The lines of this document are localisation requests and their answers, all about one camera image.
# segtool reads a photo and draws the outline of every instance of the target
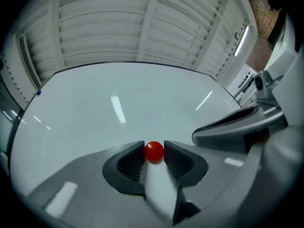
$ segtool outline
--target brown floor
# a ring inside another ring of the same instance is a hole
[[[259,72],[265,68],[273,50],[267,38],[276,24],[279,11],[271,11],[268,0],[249,0],[249,3],[256,18],[258,39],[246,63]]]

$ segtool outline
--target black circular knob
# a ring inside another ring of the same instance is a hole
[[[261,77],[256,77],[255,78],[255,84],[256,84],[257,90],[262,90],[263,89],[263,80],[261,79]]]

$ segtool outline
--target glossy white surface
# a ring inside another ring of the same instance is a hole
[[[192,144],[195,129],[239,108],[211,77],[153,64],[78,67],[56,74],[41,91],[11,155],[12,184],[24,195],[86,154],[138,140]]]

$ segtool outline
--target red ball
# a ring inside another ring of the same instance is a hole
[[[144,148],[144,155],[151,162],[157,162],[163,157],[163,146],[159,142],[152,141]]]

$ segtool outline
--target ceiling beam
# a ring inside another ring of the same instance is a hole
[[[66,68],[62,56],[61,45],[60,45],[59,6],[60,6],[60,0],[49,0],[48,11],[47,11],[49,40],[51,43],[51,49],[53,54],[53,60],[56,66],[56,71]]]
[[[157,5],[157,0],[149,0],[146,15],[142,23],[142,31],[138,44],[138,52],[136,61],[143,61],[145,46],[148,41],[149,29],[153,19],[153,14]]]
[[[198,70],[199,66],[201,65],[204,56],[206,55],[206,53],[209,50],[209,47],[211,46],[215,35],[218,33],[219,28],[221,27],[223,21],[221,20],[221,17],[223,17],[227,4],[228,4],[229,0],[222,0],[219,8],[218,8],[218,13],[215,15],[214,21],[212,23],[211,29],[209,31],[209,34],[207,35],[207,38],[205,40],[204,45],[202,46],[194,64],[193,64],[193,70]]]

